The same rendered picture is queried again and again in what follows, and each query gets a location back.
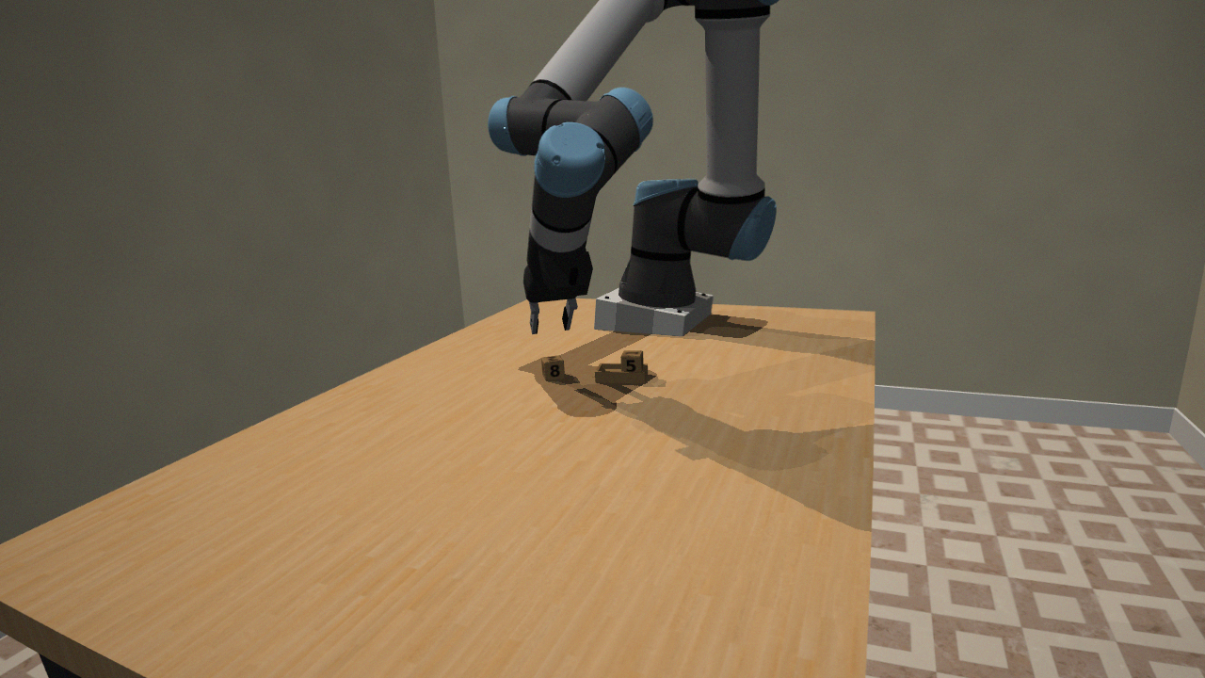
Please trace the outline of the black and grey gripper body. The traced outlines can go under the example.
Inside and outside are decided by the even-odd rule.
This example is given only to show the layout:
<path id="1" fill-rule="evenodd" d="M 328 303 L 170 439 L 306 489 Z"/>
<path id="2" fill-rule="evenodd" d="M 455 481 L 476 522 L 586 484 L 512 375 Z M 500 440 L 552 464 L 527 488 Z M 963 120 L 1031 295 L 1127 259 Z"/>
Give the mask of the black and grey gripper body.
<path id="1" fill-rule="evenodd" d="M 593 270 L 589 252 L 586 250 L 589 228 L 590 222 L 580 232 L 551 232 L 551 229 L 537 223 L 531 211 L 528 240 L 530 269 L 527 266 L 523 276 L 529 303 L 588 295 Z"/>

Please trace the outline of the tan wooden number cube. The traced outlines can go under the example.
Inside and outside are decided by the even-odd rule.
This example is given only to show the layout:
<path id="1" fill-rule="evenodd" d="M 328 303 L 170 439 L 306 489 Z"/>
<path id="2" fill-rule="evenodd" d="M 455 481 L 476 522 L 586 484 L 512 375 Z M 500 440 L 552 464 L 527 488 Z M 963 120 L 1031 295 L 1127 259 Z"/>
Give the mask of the tan wooden number cube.
<path id="1" fill-rule="evenodd" d="M 642 372 L 643 350 L 623 350 L 621 353 L 621 372 Z"/>
<path id="2" fill-rule="evenodd" d="M 565 369 L 562 356 L 542 356 L 541 366 L 545 381 L 562 381 L 565 378 Z"/>

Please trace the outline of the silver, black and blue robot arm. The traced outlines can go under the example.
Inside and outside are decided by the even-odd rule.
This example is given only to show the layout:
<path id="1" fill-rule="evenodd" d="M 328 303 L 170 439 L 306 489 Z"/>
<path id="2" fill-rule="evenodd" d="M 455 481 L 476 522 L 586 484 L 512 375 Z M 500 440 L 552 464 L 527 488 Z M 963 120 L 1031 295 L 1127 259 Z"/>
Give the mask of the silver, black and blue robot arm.
<path id="1" fill-rule="evenodd" d="M 488 114 L 498 149 L 537 157 L 531 211 L 539 224 L 578 231 L 590 222 L 599 190 L 653 124 L 637 92 L 612 89 L 599 102 L 588 101 L 590 93 L 646 22 L 672 6 L 696 6 L 705 30 L 706 176 L 637 184 L 630 259 L 619 283 L 629 303 L 696 303 L 690 250 L 750 261 L 769 243 L 778 206 L 764 196 L 757 175 L 759 26 L 775 2 L 599 0 L 527 92 L 500 99 Z"/>

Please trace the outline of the tan wooden tray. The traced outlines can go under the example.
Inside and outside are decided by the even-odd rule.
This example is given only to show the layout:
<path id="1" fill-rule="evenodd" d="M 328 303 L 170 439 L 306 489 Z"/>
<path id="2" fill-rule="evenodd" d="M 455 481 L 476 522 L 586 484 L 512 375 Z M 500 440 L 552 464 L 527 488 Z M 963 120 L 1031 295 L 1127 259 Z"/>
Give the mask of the tan wooden tray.
<path id="1" fill-rule="evenodd" d="M 645 383 L 649 376 L 649 364 L 643 362 L 642 372 L 621 372 L 621 362 L 600 362 L 596 366 L 596 383 Z"/>

